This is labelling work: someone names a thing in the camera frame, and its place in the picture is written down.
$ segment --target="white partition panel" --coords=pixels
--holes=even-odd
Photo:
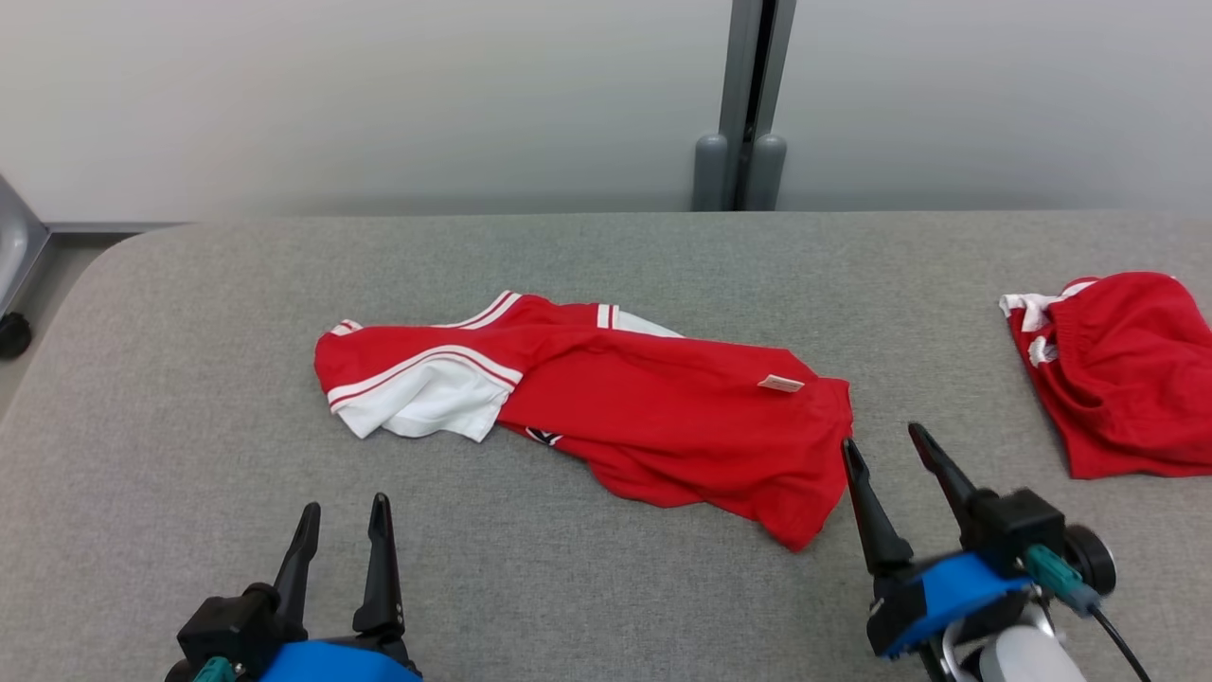
[[[0,5],[45,220],[682,210],[730,0]]]
[[[1212,206],[1205,0],[800,0],[781,210]]]

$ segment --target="white label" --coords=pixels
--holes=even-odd
[[[800,389],[804,389],[802,382],[796,382],[794,379],[787,379],[783,377],[774,377],[773,374],[766,376],[766,379],[761,380],[758,386],[762,389],[773,389],[774,391],[783,391],[787,394],[795,394]]]

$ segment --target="teal connector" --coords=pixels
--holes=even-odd
[[[1028,548],[1023,566],[1036,583],[1056,594],[1058,600],[1082,618],[1090,618],[1092,609],[1102,602],[1098,592],[1082,581],[1080,573],[1044,545]]]
[[[194,682],[235,682],[235,670],[228,659],[215,657],[198,671]]]

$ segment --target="gray table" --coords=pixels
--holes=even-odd
[[[103,254],[0,425],[0,678],[158,680],[202,598],[271,580],[324,505],[307,626],[348,632],[371,495],[391,497],[407,642],[435,681],[920,680],[864,637],[850,505],[791,555],[707,505],[611,497],[508,432],[359,441],[316,337],[430,323],[502,288],[606,300],[686,334],[785,346],[852,383],[876,488],[919,555],[956,529],[905,423],[979,483],[1029,486],[1120,562],[1108,612],[1155,680],[1212,663],[1212,481],[1077,482],[997,296],[1162,269],[1212,303],[1212,222],[1124,213],[577,214],[166,229]],[[1091,680],[1131,680],[1062,617]]]

